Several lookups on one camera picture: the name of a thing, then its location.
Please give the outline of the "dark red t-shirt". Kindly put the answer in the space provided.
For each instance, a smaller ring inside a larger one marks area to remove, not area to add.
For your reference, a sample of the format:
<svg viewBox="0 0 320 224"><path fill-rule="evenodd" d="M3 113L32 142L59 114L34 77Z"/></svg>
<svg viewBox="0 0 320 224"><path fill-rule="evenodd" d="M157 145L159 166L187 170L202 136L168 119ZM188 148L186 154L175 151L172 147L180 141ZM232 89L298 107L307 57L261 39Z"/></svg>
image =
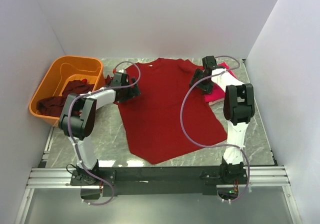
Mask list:
<svg viewBox="0 0 320 224"><path fill-rule="evenodd" d="M183 131L200 144L210 146L227 139L227 133L194 88L184 102L197 66L189 60L158 58L125 70L138 82L140 96L118 104L129 151L151 164L199 150Z"/></svg>

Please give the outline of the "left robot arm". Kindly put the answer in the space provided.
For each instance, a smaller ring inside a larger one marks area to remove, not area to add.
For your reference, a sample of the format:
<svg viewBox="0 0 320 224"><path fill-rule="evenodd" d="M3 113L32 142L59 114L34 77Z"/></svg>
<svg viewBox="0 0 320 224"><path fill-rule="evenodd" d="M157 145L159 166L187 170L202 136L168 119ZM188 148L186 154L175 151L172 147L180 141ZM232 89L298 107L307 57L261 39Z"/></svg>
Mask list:
<svg viewBox="0 0 320 224"><path fill-rule="evenodd" d="M112 103L122 103L140 95L138 77L130 77L126 71L116 71L110 82L96 91L66 97L58 127L68 136L77 158L76 171L88 185L100 178L99 161L92 147L96 110Z"/></svg>

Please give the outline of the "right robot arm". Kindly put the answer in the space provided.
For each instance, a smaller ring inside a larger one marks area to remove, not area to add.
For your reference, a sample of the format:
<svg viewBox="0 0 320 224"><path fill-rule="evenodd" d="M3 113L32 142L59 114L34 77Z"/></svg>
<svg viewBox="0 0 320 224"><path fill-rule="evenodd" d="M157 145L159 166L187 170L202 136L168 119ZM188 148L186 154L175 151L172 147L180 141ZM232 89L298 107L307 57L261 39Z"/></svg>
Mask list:
<svg viewBox="0 0 320 224"><path fill-rule="evenodd" d="M210 94L215 84L225 93L223 114L227 139L218 178L224 184L236 184L241 178L248 181L250 172L244 168L244 162L248 162L244 148L246 131L255 114L253 85L239 81L231 74L233 68L218 65L214 56L202 58L202 66L203 70L195 71L187 94L195 87Z"/></svg>

